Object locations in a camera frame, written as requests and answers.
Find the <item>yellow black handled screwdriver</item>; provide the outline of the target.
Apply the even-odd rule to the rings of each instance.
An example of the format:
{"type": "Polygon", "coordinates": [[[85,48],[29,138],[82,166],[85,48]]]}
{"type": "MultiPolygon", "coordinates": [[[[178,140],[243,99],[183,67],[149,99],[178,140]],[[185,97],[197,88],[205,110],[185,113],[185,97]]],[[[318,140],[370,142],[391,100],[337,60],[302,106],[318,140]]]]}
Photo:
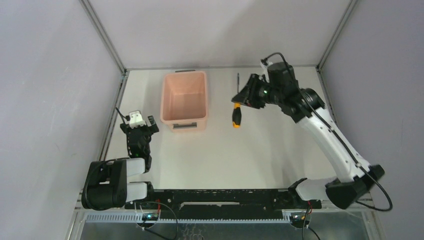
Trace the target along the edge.
{"type": "MultiPolygon", "coordinates": [[[[240,74],[237,73],[237,94],[240,92],[240,74]]],[[[234,102],[234,108],[232,112],[232,125],[234,128],[239,128],[241,126],[242,113],[241,113],[241,104],[239,102],[234,102]]]]}

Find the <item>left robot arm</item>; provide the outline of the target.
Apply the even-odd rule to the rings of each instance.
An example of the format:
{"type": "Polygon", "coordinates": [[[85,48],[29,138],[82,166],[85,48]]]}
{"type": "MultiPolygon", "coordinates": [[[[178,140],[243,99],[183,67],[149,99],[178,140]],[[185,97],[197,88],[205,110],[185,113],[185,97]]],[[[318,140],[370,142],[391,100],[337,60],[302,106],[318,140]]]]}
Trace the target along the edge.
{"type": "Polygon", "coordinates": [[[125,134],[127,156],[90,163],[81,194],[85,209],[104,211],[133,200],[149,209],[156,203],[156,194],[145,182],[132,184],[128,178],[150,171],[150,143],[153,134],[159,132],[157,123],[152,115],[144,120],[138,111],[122,117],[122,121],[119,127],[125,134]]]}

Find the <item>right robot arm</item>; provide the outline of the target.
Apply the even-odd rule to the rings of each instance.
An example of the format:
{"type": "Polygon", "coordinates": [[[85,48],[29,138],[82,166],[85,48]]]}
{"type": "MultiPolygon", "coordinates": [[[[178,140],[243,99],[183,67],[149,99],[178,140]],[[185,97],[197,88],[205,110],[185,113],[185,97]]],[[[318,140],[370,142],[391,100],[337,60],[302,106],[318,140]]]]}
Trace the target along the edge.
{"type": "Polygon", "coordinates": [[[289,203],[302,208],[308,201],[330,201],[347,209],[377,186],[385,174],[381,165],[365,160],[333,122],[324,101],[311,88],[301,88],[294,68],[285,62],[261,64],[265,74],[252,73],[246,85],[231,99],[232,122],[241,124],[241,106],[262,109],[276,105],[295,124],[308,132],[330,162],[335,176],[322,179],[302,178],[289,188],[289,203]]]}

